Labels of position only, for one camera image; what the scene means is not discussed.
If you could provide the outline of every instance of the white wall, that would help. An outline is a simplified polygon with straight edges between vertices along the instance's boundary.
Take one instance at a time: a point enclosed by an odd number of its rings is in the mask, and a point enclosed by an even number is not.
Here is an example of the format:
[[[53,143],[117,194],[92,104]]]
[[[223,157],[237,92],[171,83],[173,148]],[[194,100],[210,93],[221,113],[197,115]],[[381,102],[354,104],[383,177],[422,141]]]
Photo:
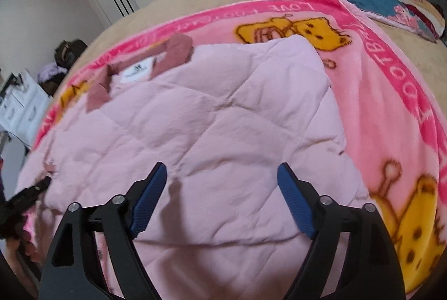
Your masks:
[[[0,0],[2,76],[28,69],[36,78],[62,40],[90,44],[103,30],[88,0]]]

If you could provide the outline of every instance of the metal screw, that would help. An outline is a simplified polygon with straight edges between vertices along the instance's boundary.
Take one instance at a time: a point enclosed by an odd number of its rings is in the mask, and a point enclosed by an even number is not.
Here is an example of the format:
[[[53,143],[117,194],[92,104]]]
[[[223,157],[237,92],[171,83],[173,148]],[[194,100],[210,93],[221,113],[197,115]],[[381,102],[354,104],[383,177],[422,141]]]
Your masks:
[[[323,195],[323,196],[320,198],[320,202],[321,202],[322,204],[328,206],[328,205],[332,204],[332,198],[329,197],[329,196],[327,196],[327,195]]]
[[[365,204],[365,209],[366,209],[367,212],[375,212],[376,207],[372,203],[366,203]]]
[[[79,208],[81,207],[81,205],[79,203],[72,203],[68,206],[68,211],[69,212],[76,212]]]
[[[112,203],[113,204],[121,204],[126,200],[126,198],[124,198],[124,195],[116,195],[115,197],[112,198]]]

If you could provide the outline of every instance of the blue gripper pad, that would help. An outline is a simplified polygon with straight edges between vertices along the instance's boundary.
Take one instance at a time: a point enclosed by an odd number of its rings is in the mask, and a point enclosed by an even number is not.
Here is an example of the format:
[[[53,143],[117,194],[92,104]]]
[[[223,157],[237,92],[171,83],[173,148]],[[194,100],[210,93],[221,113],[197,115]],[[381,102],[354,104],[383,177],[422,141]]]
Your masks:
[[[281,189],[296,225],[301,232],[305,233],[310,239],[314,239],[317,230],[313,225],[312,209],[284,164],[278,167],[277,177],[278,186]]]
[[[167,178],[166,165],[161,164],[133,208],[132,225],[129,228],[133,238],[136,238],[139,233],[145,231],[148,227],[155,206],[166,186]]]

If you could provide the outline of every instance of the backpack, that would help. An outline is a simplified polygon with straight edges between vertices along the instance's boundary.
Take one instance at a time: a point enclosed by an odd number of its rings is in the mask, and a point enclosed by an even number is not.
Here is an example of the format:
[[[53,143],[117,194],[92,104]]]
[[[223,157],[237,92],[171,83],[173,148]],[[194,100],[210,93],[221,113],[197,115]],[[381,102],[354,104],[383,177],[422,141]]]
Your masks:
[[[54,50],[56,64],[69,70],[86,49],[87,45],[80,39],[72,42],[63,41]]]

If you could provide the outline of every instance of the white label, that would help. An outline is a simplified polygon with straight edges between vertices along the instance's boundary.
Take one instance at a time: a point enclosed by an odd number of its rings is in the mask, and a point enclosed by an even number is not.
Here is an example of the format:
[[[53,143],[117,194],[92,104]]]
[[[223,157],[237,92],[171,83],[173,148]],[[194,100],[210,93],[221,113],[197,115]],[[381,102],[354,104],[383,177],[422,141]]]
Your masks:
[[[146,58],[126,68],[121,74],[121,83],[135,82],[148,77],[154,65],[155,56]]]

